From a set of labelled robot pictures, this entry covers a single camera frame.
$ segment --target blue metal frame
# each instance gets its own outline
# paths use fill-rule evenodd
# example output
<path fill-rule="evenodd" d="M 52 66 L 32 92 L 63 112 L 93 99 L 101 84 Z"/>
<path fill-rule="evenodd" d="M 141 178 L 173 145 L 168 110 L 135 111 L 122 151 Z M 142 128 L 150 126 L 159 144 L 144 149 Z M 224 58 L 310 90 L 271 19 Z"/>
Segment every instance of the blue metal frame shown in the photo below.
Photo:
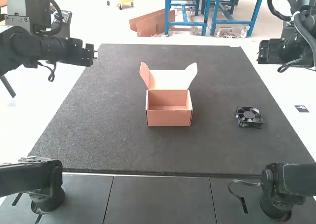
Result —
<path fill-rule="evenodd" d="M 231 4 L 233 4 L 233 5 L 231 5 L 232 7 L 231 7 L 230 11 L 227 11 L 225 9 L 225 7 L 224 7 L 225 4 L 223 4 L 220 0 L 215 0 L 215 10 L 214 10 L 214 15 L 213 15 L 213 19 L 212 19 L 211 36 L 214 36 L 217 24 L 248 25 L 248 26 L 250 26 L 250 28 L 247 31 L 247 36 L 251 36 L 253 28 L 254 28 L 254 25 L 255 25 L 256 20 L 257 20 L 257 16 L 258 16 L 258 13 L 259 13 L 259 9 L 260 9 L 262 0 L 257 0 L 250 21 L 244 21 L 244 20 L 240 21 L 240 20 L 234 20 L 233 19 L 231 14 L 234 11 L 236 0 L 231 0 L 231 1 L 232 1 Z M 227 20 L 217 20 L 218 10 L 221 10 L 223 12 L 223 14 L 227 18 Z"/>
<path fill-rule="evenodd" d="M 215 5 L 215 3 L 216 3 L 215 0 L 211 0 L 211 5 Z M 234 12 L 235 3 L 236 3 L 236 0 L 221 0 L 221 4 L 231 7 L 230 14 L 232 14 Z M 205 4 L 206 4 L 206 0 L 202 0 L 201 14 L 204 14 Z"/>
<path fill-rule="evenodd" d="M 203 22 L 189 22 L 188 16 L 186 12 L 186 6 L 194 6 L 196 9 L 195 15 L 198 15 L 198 9 L 199 9 L 199 1 L 200 0 L 181 0 L 181 1 L 192 1 L 193 3 L 172 3 L 174 0 L 165 0 L 165 24 L 164 24 L 164 34 L 169 34 L 169 26 L 172 25 L 178 25 L 178 26 L 202 26 L 202 36 L 205 36 L 206 34 L 206 28 L 207 28 L 207 20 L 209 15 L 209 7 L 211 0 L 207 0 L 206 2 L 206 10 L 204 14 L 204 21 Z M 183 21 L 177 21 L 177 22 L 169 22 L 169 11 L 171 6 L 181 6 L 182 8 L 182 15 L 183 15 Z"/>

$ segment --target cardboard piece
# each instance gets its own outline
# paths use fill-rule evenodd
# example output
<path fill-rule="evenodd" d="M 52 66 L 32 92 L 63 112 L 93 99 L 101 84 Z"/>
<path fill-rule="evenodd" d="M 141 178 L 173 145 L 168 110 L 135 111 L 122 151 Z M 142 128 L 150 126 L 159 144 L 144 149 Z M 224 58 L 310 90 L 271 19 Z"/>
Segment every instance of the cardboard piece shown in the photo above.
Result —
<path fill-rule="evenodd" d="M 164 32 L 165 9 L 130 19 L 130 29 L 137 32 L 138 37 L 151 37 Z M 169 11 L 169 21 L 175 21 L 175 10 Z"/>
<path fill-rule="evenodd" d="M 192 102 L 188 90 L 198 73 L 196 63 L 185 70 L 150 70 L 141 63 L 139 74 L 146 92 L 147 126 L 190 126 Z"/>

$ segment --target black panel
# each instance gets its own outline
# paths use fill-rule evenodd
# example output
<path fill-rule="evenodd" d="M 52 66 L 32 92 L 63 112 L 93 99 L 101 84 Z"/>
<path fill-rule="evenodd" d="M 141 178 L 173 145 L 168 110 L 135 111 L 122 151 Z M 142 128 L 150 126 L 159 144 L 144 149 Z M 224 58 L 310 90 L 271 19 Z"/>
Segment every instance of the black panel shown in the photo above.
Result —
<path fill-rule="evenodd" d="M 242 184 L 232 184 L 233 192 L 245 198 L 248 214 L 245 214 L 241 202 L 228 192 L 228 183 L 232 179 L 213 179 L 211 187 L 216 212 L 217 224 L 277 224 L 280 222 L 268 218 L 260 208 L 259 196 L 261 187 L 249 187 Z M 303 206 L 294 206 L 292 217 L 287 224 L 316 223 L 316 202 L 307 198 Z"/>
<path fill-rule="evenodd" d="M 216 224 L 208 178 L 114 177 L 104 224 Z"/>
<path fill-rule="evenodd" d="M 197 63 L 191 127 L 147 127 L 141 61 L 151 69 Z M 263 128 L 239 128 L 237 106 L 258 107 Z M 314 162 L 241 48 L 190 45 L 101 45 L 31 155 L 66 169 L 192 176 Z"/>
<path fill-rule="evenodd" d="M 112 176 L 64 175 L 66 199 L 62 206 L 43 215 L 39 224 L 102 224 Z M 29 195 L 23 194 L 15 207 L 16 195 L 8 196 L 0 207 L 1 224 L 34 224 L 37 215 L 31 211 Z"/>

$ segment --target black computer fan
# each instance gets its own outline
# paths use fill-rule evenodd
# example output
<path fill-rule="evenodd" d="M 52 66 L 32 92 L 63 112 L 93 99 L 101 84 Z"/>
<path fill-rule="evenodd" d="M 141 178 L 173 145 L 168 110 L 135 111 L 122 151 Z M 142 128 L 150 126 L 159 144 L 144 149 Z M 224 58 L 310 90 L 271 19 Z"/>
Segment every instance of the black computer fan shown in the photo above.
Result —
<path fill-rule="evenodd" d="M 258 108 L 237 107 L 235 114 L 239 127 L 262 128 L 264 121 Z"/>

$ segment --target floor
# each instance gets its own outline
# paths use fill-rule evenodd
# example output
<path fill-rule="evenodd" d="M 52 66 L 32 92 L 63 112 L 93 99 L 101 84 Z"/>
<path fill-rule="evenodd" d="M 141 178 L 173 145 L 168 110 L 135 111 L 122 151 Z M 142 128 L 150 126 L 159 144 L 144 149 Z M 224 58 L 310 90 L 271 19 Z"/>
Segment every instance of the floor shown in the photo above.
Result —
<path fill-rule="evenodd" d="M 304 69 L 289 69 L 280 74 L 277 72 L 277 65 L 256 63 L 260 40 L 279 38 L 282 30 L 282 22 L 270 14 L 266 0 L 263 1 L 252 37 L 243 40 L 215 39 L 188 33 L 174 34 L 168 38 L 138 38 L 129 29 L 128 20 L 164 8 L 164 0 L 135 0 L 134 8 L 126 6 L 121 11 L 114 4 L 106 6 L 106 1 L 56 0 L 62 9 L 71 10 L 74 14 L 71 36 L 95 45 L 128 43 L 241 46 L 304 145 L 313 158 L 316 158 L 316 73 Z M 279 11 L 287 12 L 288 7 L 284 0 L 274 2 Z M 240 0 L 234 11 L 234 18 L 250 18 L 249 8 L 254 4 L 255 0 Z M 60 64 L 54 83 L 47 80 L 49 72 L 43 68 L 33 70 L 20 67 L 7 73 L 6 77 L 17 96 L 10 98 L 4 87 L 0 86 L 0 163 L 17 160 L 29 153 L 83 70 L 83 67 Z M 306 106 L 309 113 L 299 113 L 295 105 Z"/>

